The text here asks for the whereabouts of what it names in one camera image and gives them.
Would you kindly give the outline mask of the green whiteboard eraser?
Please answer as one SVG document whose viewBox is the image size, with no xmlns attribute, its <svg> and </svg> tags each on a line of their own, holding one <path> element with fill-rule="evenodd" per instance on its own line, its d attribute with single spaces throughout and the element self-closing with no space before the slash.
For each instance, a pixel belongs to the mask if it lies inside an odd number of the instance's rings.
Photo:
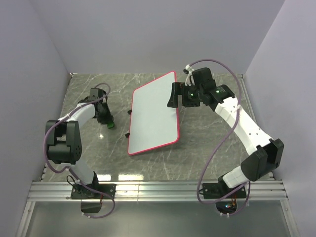
<svg viewBox="0 0 316 237">
<path fill-rule="evenodd" d="M 115 126 L 114 122 L 110 122 L 107 124 L 108 129 L 112 129 L 112 128 L 114 128 L 114 126 Z"/>
</svg>

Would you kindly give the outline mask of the pink framed whiteboard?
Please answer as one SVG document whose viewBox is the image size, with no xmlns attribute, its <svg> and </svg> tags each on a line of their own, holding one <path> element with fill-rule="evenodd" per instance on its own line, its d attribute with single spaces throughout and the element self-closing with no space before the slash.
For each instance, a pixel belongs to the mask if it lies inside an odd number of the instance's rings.
<svg viewBox="0 0 316 237">
<path fill-rule="evenodd" d="M 133 91 L 127 150 L 130 156 L 178 142 L 178 109 L 167 107 L 174 82 L 176 73 L 171 71 Z"/>
</svg>

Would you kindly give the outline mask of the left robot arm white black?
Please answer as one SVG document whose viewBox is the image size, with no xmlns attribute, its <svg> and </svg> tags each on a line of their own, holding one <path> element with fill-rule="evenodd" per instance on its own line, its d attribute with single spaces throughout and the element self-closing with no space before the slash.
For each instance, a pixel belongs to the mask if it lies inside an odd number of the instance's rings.
<svg viewBox="0 0 316 237">
<path fill-rule="evenodd" d="M 78 193 L 88 198 L 95 198 L 98 195 L 110 197 L 100 189 L 96 173 L 81 159 L 80 128 L 90 119 L 97 119 L 101 125 L 106 125 L 109 129 L 115 126 L 107 101 L 83 100 L 66 116 L 46 123 L 44 158 L 54 173 L 69 171 L 74 182 L 73 188 Z"/>
</svg>

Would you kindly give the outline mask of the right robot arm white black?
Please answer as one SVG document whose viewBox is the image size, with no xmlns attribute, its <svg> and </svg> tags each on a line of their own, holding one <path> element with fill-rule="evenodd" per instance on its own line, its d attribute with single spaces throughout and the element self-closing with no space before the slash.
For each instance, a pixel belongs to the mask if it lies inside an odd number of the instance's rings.
<svg viewBox="0 0 316 237">
<path fill-rule="evenodd" d="M 230 197 L 236 187 L 248 181 L 257 181 L 279 167 L 284 143 L 265 133 L 238 104 L 238 99 L 226 85 L 203 88 L 174 82 L 168 107 L 178 106 L 179 95 L 184 107 L 198 107 L 200 103 L 209 106 L 232 128 L 246 149 L 248 157 L 241 165 L 219 178 L 218 192 L 221 196 Z"/>
</svg>

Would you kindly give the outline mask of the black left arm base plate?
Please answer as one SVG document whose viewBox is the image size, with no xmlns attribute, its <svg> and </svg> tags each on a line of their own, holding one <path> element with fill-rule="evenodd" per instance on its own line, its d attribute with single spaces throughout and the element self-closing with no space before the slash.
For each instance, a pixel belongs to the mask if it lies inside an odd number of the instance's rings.
<svg viewBox="0 0 316 237">
<path fill-rule="evenodd" d="M 74 184 L 71 192 L 71 199 L 110 199 L 114 198 L 116 184 L 98 184 L 96 192 L 85 188 L 80 184 Z"/>
</svg>

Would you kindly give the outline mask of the aluminium mounting rail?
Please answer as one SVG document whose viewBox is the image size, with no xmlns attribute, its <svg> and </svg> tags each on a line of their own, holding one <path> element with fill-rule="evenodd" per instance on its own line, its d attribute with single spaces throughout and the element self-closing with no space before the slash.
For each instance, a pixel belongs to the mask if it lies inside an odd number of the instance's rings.
<svg viewBox="0 0 316 237">
<path fill-rule="evenodd" d="M 117 181 L 116 202 L 181 202 L 196 201 L 195 181 Z M 72 187 L 67 182 L 33 182 L 27 201 L 64 202 L 71 199 Z M 287 200 L 282 181 L 263 180 L 251 184 L 250 200 Z"/>
</svg>

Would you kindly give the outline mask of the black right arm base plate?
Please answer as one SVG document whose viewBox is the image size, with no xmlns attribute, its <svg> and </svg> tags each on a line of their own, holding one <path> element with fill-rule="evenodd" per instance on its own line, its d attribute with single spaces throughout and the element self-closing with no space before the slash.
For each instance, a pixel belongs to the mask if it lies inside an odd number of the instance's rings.
<svg viewBox="0 0 316 237">
<path fill-rule="evenodd" d="M 228 188 L 225 183 L 202 183 L 202 188 L 199 189 L 199 194 L 202 195 L 204 199 L 219 199 L 232 192 L 234 189 L 236 188 Z M 227 198 L 246 198 L 246 196 L 245 187 L 242 186 L 240 190 L 237 190 Z"/>
</svg>

